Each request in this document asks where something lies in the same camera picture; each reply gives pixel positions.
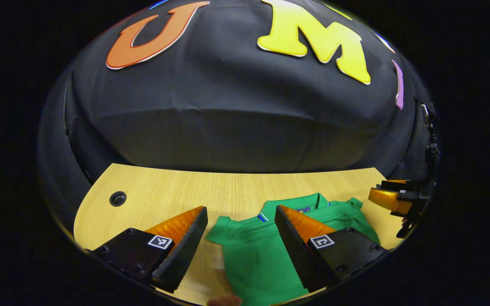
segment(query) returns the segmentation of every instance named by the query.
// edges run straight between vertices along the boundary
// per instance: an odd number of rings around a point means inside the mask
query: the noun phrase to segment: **black bracket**
[[[427,208],[429,199],[432,196],[436,186],[436,173],[438,171],[441,157],[434,128],[436,117],[434,112],[428,111],[425,104],[421,103],[420,107],[423,113],[424,126],[428,128],[428,132],[430,133],[430,138],[428,139],[428,143],[424,148],[424,159],[427,163],[426,179],[421,182],[409,181],[405,184],[384,181],[381,183],[381,186],[379,186],[379,189],[399,192],[397,198],[398,200],[412,203],[412,206],[406,215],[391,213],[391,215],[398,215],[406,218],[406,220],[402,223],[402,229],[400,229],[396,234],[397,238],[405,238],[410,232],[412,226],[417,223],[424,210]]]
[[[92,254],[134,279],[149,283],[150,275],[175,246],[172,239],[128,228]]]
[[[304,288],[314,292],[358,273],[388,251],[354,228],[311,238],[305,244],[282,208],[275,223]]]
[[[311,238],[308,247],[340,280],[358,273],[387,254],[387,250],[354,228]]]

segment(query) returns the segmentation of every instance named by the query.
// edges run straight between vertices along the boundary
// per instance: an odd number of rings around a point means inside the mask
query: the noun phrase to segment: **wooden table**
[[[402,218],[389,215],[388,210],[368,200],[370,188],[384,179],[375,168],[298,174],[234,174],[112,164],[80,205],[74,222],[74,238],[82,248],[94,250],[127,228],[146,230],[200,205],[208,208],[206,235],[220,215],[240,221],[257,215],[267,200],[319,192],[328,201],[346,201],[352,197],[362,201],[362,212],[379,235],[381,246],[389,249],[402,241],[396,238]],[[109,203],[109,197],[116,191],[123,191],[127,196],[120,207]],[[222,246],[202,238],[179,288],[173,294],[162,292],[201,305],[210,298],[231,294],[231,286],[224,274]]]

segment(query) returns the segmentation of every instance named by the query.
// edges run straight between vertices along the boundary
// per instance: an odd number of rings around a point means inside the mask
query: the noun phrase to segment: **black fabric backdrop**
[[[260,0],[214,0],[158,56],[107,68],[123,29],[160,14],[134,41],[147,43],[168,22],[167,11],[189,2],[144,8],[88,43],[48,96],[38,158],[62,224],[72,231],[90,184],[111,163],[232,173],[375,167],[389,179],[424,179],[429,133],[418,104],[433,108],[412,64],[356,19],[292,1],[323,26],[337,21],[360,35],[369,85],[335,67],[341,48],[326,64],[311,47],[301,58],[262,51],[256,40],[270,32],[273,10]],[[301,33],[299,40],[309,45]],[[404,75],[403,110],[395,106],[392,60]]]
[[[149,4],[0,3],[0,304],[161,303],[74,248],[35,169],[41,109],[57,76],[99,33]],[[313,303],[490,305],[490,2],[338,4],[385,33],[444,101],[444,158],[434,205],[410,239]]]

